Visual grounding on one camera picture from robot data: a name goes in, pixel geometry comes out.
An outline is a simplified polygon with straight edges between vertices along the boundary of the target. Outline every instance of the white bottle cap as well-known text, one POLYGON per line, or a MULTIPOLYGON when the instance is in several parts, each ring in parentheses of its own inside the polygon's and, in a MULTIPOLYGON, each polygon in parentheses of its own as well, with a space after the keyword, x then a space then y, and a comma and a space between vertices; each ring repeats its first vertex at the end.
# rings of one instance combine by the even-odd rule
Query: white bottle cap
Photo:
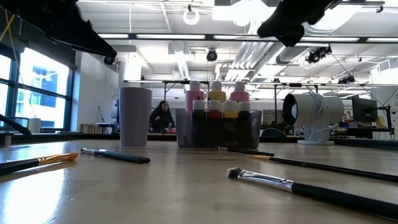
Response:
POLYGON ((234 100, 227 100, 224 104, 225 111, 236 111, 237 109, 237 102, 234 100))
POLYGON ((191 81, 189 83, 190 90, 200 90, 200 82, 199 81, 191 81))
POLYGON ((244 91, 244 86, 246 84, 244 82, 236 82, 235 83, 235 91, 244 91))
POLYGON ((240 102, 239 111, 250 111, 250 102, 240 102))
POLYGON ((221 111, 221 112, 224 112, 224 111, 225 111, 225 109, 224 109, 224 103, 220 103, 220 111, 221 111))
POLYGON ((223 89, 223 85, 219 81, 215 81, 211 85, 211 90, 220 90, 221 91, 222 89, 223 89))
POLYGON ((206 103, 204 100, 194 100, 193 110, 205 110, 206 103))
POLYGON ((209 111, 211 111, 211 110, 219 111, 220 104, 221 104, 221 102, 219 100, 210 100, 209 101, 209 111))

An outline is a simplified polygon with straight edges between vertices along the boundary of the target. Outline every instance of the white cup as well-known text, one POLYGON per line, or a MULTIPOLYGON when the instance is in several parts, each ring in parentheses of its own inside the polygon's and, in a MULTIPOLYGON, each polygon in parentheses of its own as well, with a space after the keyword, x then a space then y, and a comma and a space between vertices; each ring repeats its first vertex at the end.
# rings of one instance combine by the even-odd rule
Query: white cup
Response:
POLYGON ((138 87, 119 90, 120 147, 147 146, 152 91, 138 87))

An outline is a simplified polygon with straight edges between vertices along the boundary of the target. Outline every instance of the pink paint bottle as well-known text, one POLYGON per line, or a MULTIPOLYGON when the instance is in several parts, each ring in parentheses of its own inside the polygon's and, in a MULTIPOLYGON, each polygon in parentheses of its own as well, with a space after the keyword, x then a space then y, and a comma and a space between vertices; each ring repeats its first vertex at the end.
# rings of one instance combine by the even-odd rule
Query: pink paint bottle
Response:
POLYGON ((231 100, 237 102, 248 102, 250 100, 249 93, 244 91, 244 82, 236 82, 235 90, 231 93, 231 100))
POLYGON ((188 113, 192 113, 193 111, 193 101, 194 100, 204 100, 205 93, 200 91, 200 82, 199 81, 191 81, 190 90, 185 93, 185 111, 188 113))

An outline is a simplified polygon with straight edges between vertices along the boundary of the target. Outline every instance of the long dark hair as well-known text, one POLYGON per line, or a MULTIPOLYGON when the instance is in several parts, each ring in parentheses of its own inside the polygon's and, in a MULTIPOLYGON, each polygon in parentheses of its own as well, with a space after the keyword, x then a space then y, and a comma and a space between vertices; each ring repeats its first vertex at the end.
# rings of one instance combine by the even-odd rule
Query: long dark hair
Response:
POLYGON ((169 103, 168 103, 167 101, 162 100, 162 101, 159 103, 159 105, 157 105, 157 107, 154 109, 154 112, 155 112, 155 113, 158 113, 158 114, 170 114, 170 115, 171 115, 170 107, 169 107, 169 106, 167 107, 167 111, 164 111, 164 110, 163 110, 162 105, 165 104, 165 103, 167 103, 167 105, 169 105, 169 103))

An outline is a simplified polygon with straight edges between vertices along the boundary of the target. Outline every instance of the workshop room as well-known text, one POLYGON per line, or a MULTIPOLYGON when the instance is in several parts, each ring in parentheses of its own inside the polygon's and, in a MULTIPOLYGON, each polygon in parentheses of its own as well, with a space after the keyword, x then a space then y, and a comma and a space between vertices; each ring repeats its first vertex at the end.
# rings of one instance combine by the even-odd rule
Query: workshop room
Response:
POLYGON ((0 7, 0 224, 398 221, 398 1, 0 7))

